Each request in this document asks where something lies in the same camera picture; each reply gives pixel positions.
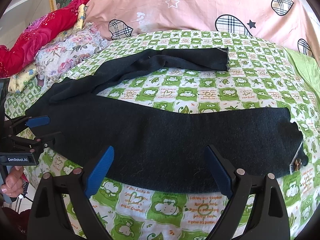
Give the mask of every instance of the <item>button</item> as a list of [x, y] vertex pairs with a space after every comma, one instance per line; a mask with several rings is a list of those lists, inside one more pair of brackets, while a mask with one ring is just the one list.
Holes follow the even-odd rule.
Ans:
[[6, 156], [0, 156], [0, 162], [6, 163], [6, 162], [8, 162], [8, 158]]

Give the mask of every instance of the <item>green checkered bed sheet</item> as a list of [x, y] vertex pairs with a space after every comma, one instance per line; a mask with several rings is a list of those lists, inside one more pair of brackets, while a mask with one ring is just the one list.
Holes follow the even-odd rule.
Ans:
[[[212, 47], [229, 48], [228, 72], [164, 68], [144, 77], [124, 81], [99, 95], [183, 114], [287, 107], [292, 122], [297, 122], [303, 133], [303, 148], [309, 157], [306, 167], [278, 179], [293, 239], [320, 202], [320, 122], [314, 93], [295, 73], [282, 47], [235, 33], [181, 30], [147, 33], [112, 42], [107, 49], [77, 65], [64, 76], [79, 79], [92, 75], [107, 60], [145, 49]], [[34, 78], [21, 94], [9, 94], [5, 104], [6, 113], [11, 117], [23, 115], [43, 94], [40, 91]], [[33, 137], [30, 130], [21, 135]], [[78, 167], [53, 150], [46, 150], [39, 161], [38, 166], [25, 167], [34, 187], [37, 187], [45, 172], [59, 176]], [[74, 231], [83, 236], [69, 197], [63, 197]], [[244, 230], [253, 199], [253, 195], [248, 199], [235, 236]], [[100, 221], [115, 240], [205, 239], [228, 202], [220, 193], [155, 192], [107, 178], [90, 201]]]

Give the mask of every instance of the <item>fingernail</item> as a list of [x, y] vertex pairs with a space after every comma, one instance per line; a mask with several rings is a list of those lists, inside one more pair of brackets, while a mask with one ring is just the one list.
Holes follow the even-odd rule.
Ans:
[[7, 192], [7, 189], [6, 189], [6, 187], [5, 186], [1, 186], [1, 191], [2, 191], [2, 193], [6, 193]]

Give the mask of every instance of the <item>human hand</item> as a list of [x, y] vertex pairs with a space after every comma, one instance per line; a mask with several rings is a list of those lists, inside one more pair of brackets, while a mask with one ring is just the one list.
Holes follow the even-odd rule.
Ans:
[[1, 186], [2, 193], [9, 197], [18, 197], [23, 192], [23, 166], [12, 167], [9, 175], [5, 179], [5, 184]]

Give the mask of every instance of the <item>finger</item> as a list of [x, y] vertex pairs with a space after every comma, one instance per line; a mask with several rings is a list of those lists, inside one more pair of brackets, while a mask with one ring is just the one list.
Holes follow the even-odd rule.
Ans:
[[2, 185], [2, 186], [1, 186], [1, 190], [2, 190], [2, 192], [5, 193], [5, 194], [11, 194], [11, 193], [17, 191], [17, 190], [18, 190], [19, 188], [21, 188], [22, 186], [23, 186], [23, 181], [22, 181], [22, 179], [19, 179], [19, 180], [17, 181], [17, 183], [13, 185], [12, 188], [9, 188], [7, 185]]
[[18, 197], [20, 194], [22, 194], [22, 192], [23, 192], [23, 188], [21, 187], [21, 188], [17, 189], [15, 192], [7, 194], [7, 196]]
[[11, 169], [9, 175], [5, 179], [5, 184], [8, 188], [12, 188], [20, 179], [21, 175], [23, 173], [23, 169], [16, 170], [16, 169]]

